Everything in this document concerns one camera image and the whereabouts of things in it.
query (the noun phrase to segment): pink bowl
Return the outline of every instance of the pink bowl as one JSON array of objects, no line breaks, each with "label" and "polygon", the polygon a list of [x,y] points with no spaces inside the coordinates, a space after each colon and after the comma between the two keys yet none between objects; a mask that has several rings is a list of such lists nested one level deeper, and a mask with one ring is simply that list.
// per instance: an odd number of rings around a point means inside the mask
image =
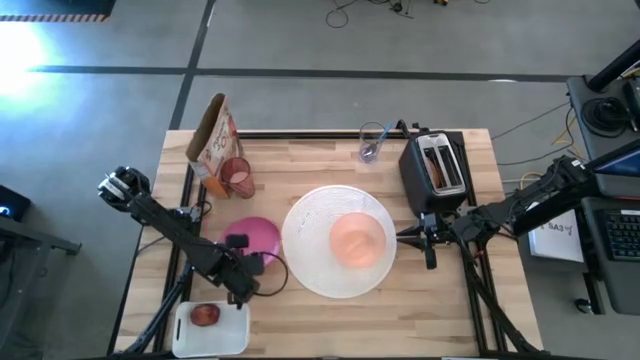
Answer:
[{"label": "pink bowl", "polygon": [[[245,255],[266,251],[278,255],[280,253],[280,231],[271,221],[253,216],[236,221],[229,225],[222,234],[222,241],[231,234],[246,234],[249,247],[242,249]],[[273,261],[273,256],[263,255],[264,264]]]}]

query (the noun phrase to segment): white tray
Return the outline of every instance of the white tray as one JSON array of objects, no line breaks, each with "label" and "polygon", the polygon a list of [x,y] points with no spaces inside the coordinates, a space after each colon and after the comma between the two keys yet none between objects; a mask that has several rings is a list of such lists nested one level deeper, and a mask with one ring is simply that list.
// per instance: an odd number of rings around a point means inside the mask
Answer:
[{"label": "white tray", "polygon": [[[217,324],[202,327],[191,323],[191,310],[201,304],[220,308]],[[176,310],[172,339],[172,352],[179,358],[240,354],[249,344],[249,306],[236,310],[223,301],[183,302]]]}]

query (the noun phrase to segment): red apple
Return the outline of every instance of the red apple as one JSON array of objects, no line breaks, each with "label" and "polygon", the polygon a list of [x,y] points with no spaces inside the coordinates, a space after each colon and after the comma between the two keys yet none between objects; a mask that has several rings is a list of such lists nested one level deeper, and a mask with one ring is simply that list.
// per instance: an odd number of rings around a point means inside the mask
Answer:
[{"label": "red apple", "polygon": [[197,326],[211,326],[218,323],[220,320],[220,308],[213,304],[198,305],[189,315],[191,323]]}]

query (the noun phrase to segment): keyboard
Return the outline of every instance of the keyboard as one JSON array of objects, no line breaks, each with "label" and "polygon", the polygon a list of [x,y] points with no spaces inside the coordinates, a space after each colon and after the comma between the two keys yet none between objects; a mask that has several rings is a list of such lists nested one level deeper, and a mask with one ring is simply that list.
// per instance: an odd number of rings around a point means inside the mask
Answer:
[{"label": "keyboard", "polygon": [[614,260],[640,262],[640,212],[634,212],[638,215],[623,212],[606,211],[602,214],[609,254]]}]

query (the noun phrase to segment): wooden table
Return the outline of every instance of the wooden table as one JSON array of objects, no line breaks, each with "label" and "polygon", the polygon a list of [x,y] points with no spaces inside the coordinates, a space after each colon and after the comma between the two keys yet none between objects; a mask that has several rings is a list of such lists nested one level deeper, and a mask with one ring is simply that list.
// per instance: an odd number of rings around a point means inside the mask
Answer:
[{"label": "wooden table", "polygon": [[[478,204],[503,199],[503,189],[489,132],[461,130]],[[153,196],[166,207],[179,205],[192,131],[169,131],[162,150]],[[218,237],[233,221],[262,216],[279,227],[291,206],[319,186],[344,184],[375,196],[391,214],[397,230],[415,221],[398,171],[406,140],[387,140],[373,165],[357,160],[358,140],[246,139],[256,195],[250,200],[210,199],[213,212],[204,219],[202,236]],[[193,187],[191,204],[197,186]],[[145,228],[140,246],[158,237]],[[162,241],[136,260],[115,349],[130,345],[161,302],[171,243]],[[459,249],[436,248],[438,268],[427,271],[424,256],[399,244],[393,268],[373,291],[346,300],[328,299],[306,290],[291,276],[285,290],[254,298],[251,336],[244,356],[470,356],[477,355],[469,297]],[[496,237],[488,245],[498,299],[516,327],[541,347],[522,264],[515,242]],[[258,280],[263,291],[281,284],[277,262]],[[194,277],[191,301],[223,300],[226,291]],[[493,343],[490,320],[484,326]],[[171,326],[166,348],[171,346]]]}]

